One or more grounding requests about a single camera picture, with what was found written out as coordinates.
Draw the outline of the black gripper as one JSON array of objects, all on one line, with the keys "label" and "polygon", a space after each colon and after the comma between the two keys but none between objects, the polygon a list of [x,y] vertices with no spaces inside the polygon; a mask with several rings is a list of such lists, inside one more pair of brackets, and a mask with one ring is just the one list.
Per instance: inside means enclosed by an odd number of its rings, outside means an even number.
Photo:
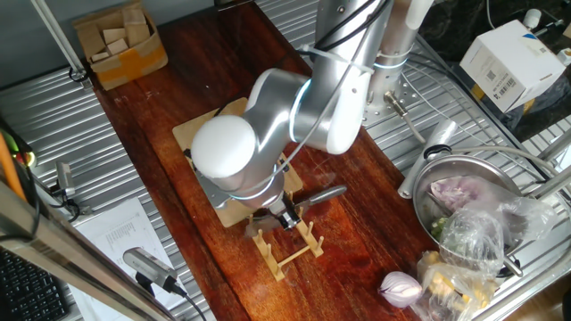
[{"label": "black gripper", "polygon": [[286,193],[282,193],[275,202],[269,205],[268,210],[285,230],[294,228],[301,221],[293,202]]}]

